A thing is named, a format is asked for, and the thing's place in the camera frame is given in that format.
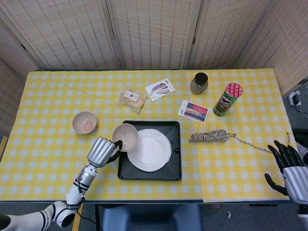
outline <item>red can lid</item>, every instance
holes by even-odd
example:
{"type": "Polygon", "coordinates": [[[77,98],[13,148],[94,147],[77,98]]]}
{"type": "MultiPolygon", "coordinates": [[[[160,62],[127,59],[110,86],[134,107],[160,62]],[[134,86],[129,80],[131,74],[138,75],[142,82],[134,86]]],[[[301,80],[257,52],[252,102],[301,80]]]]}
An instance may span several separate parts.
{"type": "Polygon", "coordinates": [[[243,94],[243,88],[237,83],[229,83],[226,91],[232,97],[240,97],[243,94]]]}

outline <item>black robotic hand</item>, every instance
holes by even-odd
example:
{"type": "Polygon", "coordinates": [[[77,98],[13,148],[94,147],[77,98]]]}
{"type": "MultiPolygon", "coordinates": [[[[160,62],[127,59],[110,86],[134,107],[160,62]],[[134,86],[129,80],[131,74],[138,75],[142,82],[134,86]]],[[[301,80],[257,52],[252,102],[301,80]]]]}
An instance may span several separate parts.
{"type": "Polygon", "coordinates": [[[279,151],[271,145],[268,145],[268,148],[274,154],[285,187],[277,185],[266,173],[264,176],[267,183],[272,189],[289,196],[294,203],[308,204],[308,167],[303,165],[298,152],[292,146],[286,147],[278,141],[274,143],[279,151]]]}

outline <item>white plate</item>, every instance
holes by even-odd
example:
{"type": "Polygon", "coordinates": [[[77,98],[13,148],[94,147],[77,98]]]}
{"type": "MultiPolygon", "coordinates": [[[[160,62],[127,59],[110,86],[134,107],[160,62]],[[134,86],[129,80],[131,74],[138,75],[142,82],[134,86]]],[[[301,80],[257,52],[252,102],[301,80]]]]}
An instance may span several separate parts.
{"type": "Polygon", "coordinates": [[[171,157],[168,138],[156,129],[140,130],[138,135],[137,146],[127,152],[130,162],[146,172],[154,172],[165,166],[171,157]]]}

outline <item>woven screen panel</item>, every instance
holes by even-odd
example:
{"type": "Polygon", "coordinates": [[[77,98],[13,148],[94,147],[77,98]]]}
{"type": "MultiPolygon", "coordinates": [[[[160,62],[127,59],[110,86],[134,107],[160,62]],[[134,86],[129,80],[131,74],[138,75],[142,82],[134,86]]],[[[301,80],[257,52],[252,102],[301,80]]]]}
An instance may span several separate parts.
{"type": "Polygon", "coordinates": [[[193,69],[230,69],[244,49],[270,0],[207,0],[190,56],[193,69]]]}
{"type": "Polygon", "coordinates": [[[2,20],[0,20],[0,31],[0,58],[25,81],[28,73],[39,69],[39,66],[20,46],[18,39],[2,20]]]}
{"type": "Polygon", "coordinates": [[[199,0],[111,0],[126,69],[181,69],[199,0]]]}
{"type": "Polygon", "coordinates": [[[1,8],[47,68],[118,68],[99,0],[11,0],[1,8]]]}
{"type": "Polygon", "coordinates": [[[308,2],[277,1],[255,33],[238,67],[273,67],[284,95],[308,75],[308,2]]]}
{"type": "Polygon", "coordinates": [[[0,133],[8,136],[16,119],[25,83],[0,60],[0,133]]]}

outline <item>picture card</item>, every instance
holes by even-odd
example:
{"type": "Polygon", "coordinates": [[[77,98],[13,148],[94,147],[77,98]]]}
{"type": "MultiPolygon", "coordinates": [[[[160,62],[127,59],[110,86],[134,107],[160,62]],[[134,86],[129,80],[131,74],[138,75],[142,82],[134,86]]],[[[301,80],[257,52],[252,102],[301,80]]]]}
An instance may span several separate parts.
{"type": "Polygon", "coordinates": [[[165,78],[161,81],[151,84],[150,86],[147,86],[145,89],[152,101],[175,91],[175,88],[172,86],[168,78],[165,78]]]}
{"type": "Polygon", "coordinates": [[[205,123],[208,109],[192,102],[183,100],[178,115],[205,123]]]}

